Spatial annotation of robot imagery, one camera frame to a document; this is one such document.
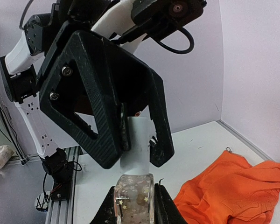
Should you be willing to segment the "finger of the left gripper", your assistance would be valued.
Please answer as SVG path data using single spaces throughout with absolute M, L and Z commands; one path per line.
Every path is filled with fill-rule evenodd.
M 149 109 L 154 124 L 156 141 L 150 147 L 150 162 L 161 167 L 174 155 L 162 78 L 131 53 L 105 41 L 105 56 L 110 76 L 110 87 L 115 100 L 115 124 L 124 150 L 131 148 L 129 116 Z

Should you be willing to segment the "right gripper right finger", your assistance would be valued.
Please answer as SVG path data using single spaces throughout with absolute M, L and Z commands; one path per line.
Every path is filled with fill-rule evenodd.
M 165 186 L 154 185 L 154 217 L 156 224 L 187 224 Z

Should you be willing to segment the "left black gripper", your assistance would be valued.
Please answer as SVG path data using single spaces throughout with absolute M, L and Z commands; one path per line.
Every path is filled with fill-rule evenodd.
M 119 0 L 78 0 L 74 18 L 60 27 L 37 76 L 41 110 L 68 133 L 102 168 L 110 169 L 129 144 L 118 97 L 121 48 L 105 35 L 119 21 Z M 75 114 L 89 101 L 97 132 Z

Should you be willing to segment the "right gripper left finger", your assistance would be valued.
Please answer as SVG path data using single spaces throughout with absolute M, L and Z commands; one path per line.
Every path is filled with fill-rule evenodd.
M 116 224 L 114 212 L 114 186 L 112 186 L 90 224 Z

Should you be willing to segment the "white nail polish cap brush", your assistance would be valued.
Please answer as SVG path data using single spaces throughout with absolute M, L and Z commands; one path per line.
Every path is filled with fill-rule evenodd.
M 120 158 L 125 175 L 146 175 L 150 168 L 151 121 L 146 117 L 128 117 L 131 149 Z

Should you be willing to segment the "small nail polish bottle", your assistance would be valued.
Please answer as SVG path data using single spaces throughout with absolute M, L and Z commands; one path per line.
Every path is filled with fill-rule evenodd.
M 114 188 L 118 224 L 154 224 L 154 176 L 122 175 Z

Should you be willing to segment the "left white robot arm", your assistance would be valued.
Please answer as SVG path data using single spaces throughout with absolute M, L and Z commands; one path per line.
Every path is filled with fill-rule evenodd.
M 129 118 L 149 109 L 156 135 L 149 160 L 174 155 L 162 78 L 134 56 L 147 38 L 157 43 L 176 31 L 170 0 L 58 0 L 32 16 L 15 48 L 0 58 L 9 99 L 24 106 L 26 125 L 47 174 L 59 184 L 73 166 L 46 134 L 39 112 L 70 135 L 101 167 L 132 150 Z

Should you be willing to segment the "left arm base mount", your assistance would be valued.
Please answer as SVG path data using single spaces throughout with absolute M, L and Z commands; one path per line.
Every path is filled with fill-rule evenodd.
M 50 175 L 54 183 L 63 184 L 70 180 L 68 173 L 70 164 L 67 161 L 65 150 L 58 148 L 52 156 L 41 159 L 42 166 L 45 170 L 45 177 L 42 183 L 42 193 L 35 200 L 35 208 L 40 212 L 47 212 L 49 208 L 49 194 L 45 190 L 46 176 Z

